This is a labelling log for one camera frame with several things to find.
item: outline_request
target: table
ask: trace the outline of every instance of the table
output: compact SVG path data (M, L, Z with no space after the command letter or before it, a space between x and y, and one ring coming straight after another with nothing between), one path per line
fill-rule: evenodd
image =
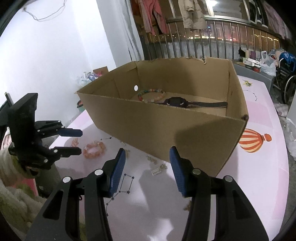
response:
M289 185L286 145L276 110L264 83L242 76L239 76L239 80L249 112L247 128L261 135L269 134L272 140L264 141L261 148L253 153L245 151L238 144L217 177L231 175L236 180L272 240L280 230L286 208ZM121 192L117 192L114 200L105 199L114 241L180 241L188 217L188 211L184 209L189 200L178 192L170 164L166 163L167 170L152 176L151 170L165 162L152 157L157 161L155 165L148 160L147 156L150 155L99 130L87 111L80 114L69 128L83 130L83 136L78 139L80 148L98 140L104 142L106 151L95 159L86 159L82 155L61 158L56 162L56 167L62 177L85 177L101 168L105 161L115 158L119 148L128 152L120 181ZM71 146L72 140L72 137L58 137L51 148ZM212 240L215 233L214 195L211 198L208 240ZM83 200L80 203L83 214Z

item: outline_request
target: wheelchair wheel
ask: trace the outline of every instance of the wheelchair wheel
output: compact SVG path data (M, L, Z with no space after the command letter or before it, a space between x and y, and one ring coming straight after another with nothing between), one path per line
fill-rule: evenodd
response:
M296 75L289 76L286 79L287 81L282 88L281 98L284 104L290 105L296 89Z

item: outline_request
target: metal railing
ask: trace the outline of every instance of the metal railing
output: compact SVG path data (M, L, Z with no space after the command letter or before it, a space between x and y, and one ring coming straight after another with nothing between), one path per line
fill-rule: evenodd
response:
M267 28L237 21L231 17L205 16L206 30L190 31L183 26L181 17L167 20L169 34L144 33L145 59L192 57L217 57L238 59L238 50L261 51L279 48L280 35Z

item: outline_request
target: watch face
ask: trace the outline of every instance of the watch face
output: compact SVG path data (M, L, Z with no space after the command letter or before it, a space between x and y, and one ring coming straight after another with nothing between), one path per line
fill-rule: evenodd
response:
M181 97L171 97L168 99L168 104L171 106L183 106L186 100Z

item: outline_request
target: watch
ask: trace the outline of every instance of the watch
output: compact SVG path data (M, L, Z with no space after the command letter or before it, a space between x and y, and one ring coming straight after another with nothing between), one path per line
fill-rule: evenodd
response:
M156 104L164 104L176 107L203 107L203 108L226 108L227 102L199 102L199 101L187 101L182 97L171 97L166 99L164 102L159 102Z

